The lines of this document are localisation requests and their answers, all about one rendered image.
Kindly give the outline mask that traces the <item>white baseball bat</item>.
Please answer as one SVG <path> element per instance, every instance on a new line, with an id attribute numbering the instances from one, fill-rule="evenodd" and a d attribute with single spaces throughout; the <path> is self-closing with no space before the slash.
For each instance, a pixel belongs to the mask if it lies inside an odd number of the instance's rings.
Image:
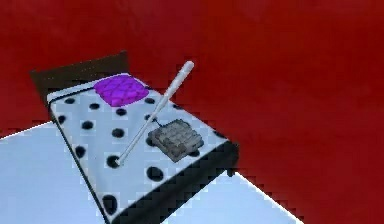
<path id="1" fill-rule="evenodd" d="M 168 89 L 163 94 L 162 98 L 157 103 L 154 111 L 150 114 L 150 117 L 148 120 L 144 123 L 144 125 L 139 129 L 137 134 L 134 136 L 126 150 L 120 155 L 119 159 L 117 160 L 117 164 L 119 166 L 122 166 L 128 157 L 129 153 L 133 150 L 139 139 L 144 134 L 145 130 L 148 128 L 149 124 L 153 121 L 153 119 L 157 116 L 157 114 L 164 108 L 164 106 L 167 104 L 167 102 L 170 100 L 170 98 L 174 95 L 174 93 L 179 89 L 181 84 L 184 82 L 186 77 L 191 73 L 193 70 L 195 64 L 192 61 L 186 61 L 182 68 L 177 73 L 174 80 L 169 85 Z"/>

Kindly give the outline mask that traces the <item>purple quilted pillow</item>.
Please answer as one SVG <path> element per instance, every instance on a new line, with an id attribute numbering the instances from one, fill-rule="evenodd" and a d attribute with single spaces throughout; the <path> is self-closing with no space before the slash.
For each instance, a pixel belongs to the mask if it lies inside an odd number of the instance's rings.
<path id="1" fill-rule="evenodd" d="M 137 102 L 149 94 L 149 90 L 138 80 L 120 74 L 98 81 L 95 92 L 111 107 L 121 107 Z"/>

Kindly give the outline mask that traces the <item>grey keyboard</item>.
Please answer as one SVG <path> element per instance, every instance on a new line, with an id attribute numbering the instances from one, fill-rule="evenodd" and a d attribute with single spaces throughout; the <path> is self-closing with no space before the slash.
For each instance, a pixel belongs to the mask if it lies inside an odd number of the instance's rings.
<path id="1" fill-rule="evenodd" d="M 204 145 L 202 136 L 182 119 L 176 119 L 148 133 L 148 138 L 174 163 Z"/>

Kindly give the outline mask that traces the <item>white black-dotted bed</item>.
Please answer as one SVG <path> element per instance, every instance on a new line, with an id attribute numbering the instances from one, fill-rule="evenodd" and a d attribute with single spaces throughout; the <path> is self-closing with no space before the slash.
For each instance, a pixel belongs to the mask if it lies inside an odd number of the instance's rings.
<path id="1" fill-rule="evenodd" d="M 233 176 L 239 147 L 170 100 L 149 124 L 124 164 L 117 160 L 150 117 L 162 95 L 111 107 L 93 86 L 127 74 L 127 54 L 30 73 L 48 113 L 71 152 L 106 224 L 162 224 L 175 210 L 220 174 Z M 174 163 L 148 133 L 182 119 L 204 145 Z"/>

